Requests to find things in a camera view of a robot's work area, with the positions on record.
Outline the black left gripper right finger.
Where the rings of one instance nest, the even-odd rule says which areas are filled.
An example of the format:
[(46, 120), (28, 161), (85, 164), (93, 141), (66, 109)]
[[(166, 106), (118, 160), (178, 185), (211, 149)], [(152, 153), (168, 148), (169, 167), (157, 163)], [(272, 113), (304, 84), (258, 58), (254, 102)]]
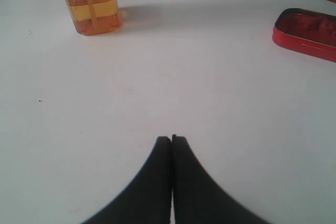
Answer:
[(172, 136), (176, 223), (267, 223), (210, 177), (183, 136)]

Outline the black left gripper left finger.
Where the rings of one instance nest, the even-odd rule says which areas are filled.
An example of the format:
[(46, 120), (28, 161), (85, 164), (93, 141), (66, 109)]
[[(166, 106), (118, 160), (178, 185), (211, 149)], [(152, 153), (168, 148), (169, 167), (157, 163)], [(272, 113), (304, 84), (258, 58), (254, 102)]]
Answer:
[(170, 223), (171, 171), (171, 140), (160, 136), (128, 186), (84, 223)]

